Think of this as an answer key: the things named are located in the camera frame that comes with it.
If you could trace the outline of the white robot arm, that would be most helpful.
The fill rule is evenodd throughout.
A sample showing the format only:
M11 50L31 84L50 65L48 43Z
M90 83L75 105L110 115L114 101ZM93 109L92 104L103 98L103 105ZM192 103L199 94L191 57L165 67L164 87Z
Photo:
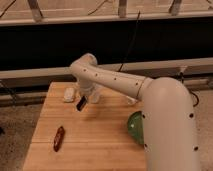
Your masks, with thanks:
M147 171L201 171L196 115L183 83L101 69L90 53L75 60L70 71L85 97L99 84L142 103Z

